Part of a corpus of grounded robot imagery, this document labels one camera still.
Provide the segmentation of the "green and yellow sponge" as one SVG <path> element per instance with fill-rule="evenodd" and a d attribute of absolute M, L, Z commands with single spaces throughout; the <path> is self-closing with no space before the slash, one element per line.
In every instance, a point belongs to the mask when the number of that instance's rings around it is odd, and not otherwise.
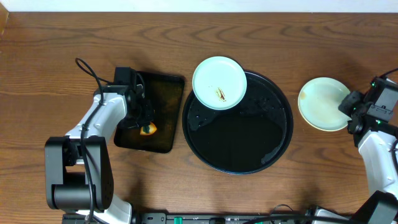
<path fill-rule="evenodd" d="M 141 136 L 150 136 L 157 131 L 157 127 L 153 122 L 150 122 L 148 125 L 145 125 L 140 128 Z"/>

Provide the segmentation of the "light blue plate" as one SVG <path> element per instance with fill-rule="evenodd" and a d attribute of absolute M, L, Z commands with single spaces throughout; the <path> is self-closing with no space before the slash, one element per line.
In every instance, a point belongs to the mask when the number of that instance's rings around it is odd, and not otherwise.
<path fill-rule="evenodd" d="M 298 109 L 303 119 L 322 131 L 339 131 L 348 125 L 350 117 L 338 106 L 350 90 L 338 80 L 328 77 L 308 81 L 298 94 Z"/>
<path fill-rule="evenodd" d="M 195 69 L 192 78 L 197 100 L 213 110 L 228 110 L 245 96 L 247 78 L 240 64 L 223 56 L 210 57 Z"/>

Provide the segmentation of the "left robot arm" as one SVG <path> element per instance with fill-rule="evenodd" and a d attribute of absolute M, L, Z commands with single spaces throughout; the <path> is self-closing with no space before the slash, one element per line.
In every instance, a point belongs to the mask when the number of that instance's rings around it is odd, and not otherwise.
<path fill-rule="evenodd" d="M 45 143 L 47 205 L 81 215 L 85 223 L 132 223 L 132 205 L 114 194 L 107 145 L 116 129 L 140 129 L 153 119 L 142 75 L 116 68 L 113 82 L 99 86 L 82 120 Z"/>

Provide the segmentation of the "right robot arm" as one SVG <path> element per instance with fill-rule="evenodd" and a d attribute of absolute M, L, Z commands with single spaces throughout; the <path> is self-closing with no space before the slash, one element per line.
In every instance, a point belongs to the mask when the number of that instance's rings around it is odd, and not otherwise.
<path fill-rule="evenodd" d="M 338 107 L 350 117 L 347 130 L 364 161 L 370 193 L 354 222 L 397 221 L 397 127 L 389 124 L 396 103 L 397 84 L 376 77 L 365 94 L 353 91 Z"/>

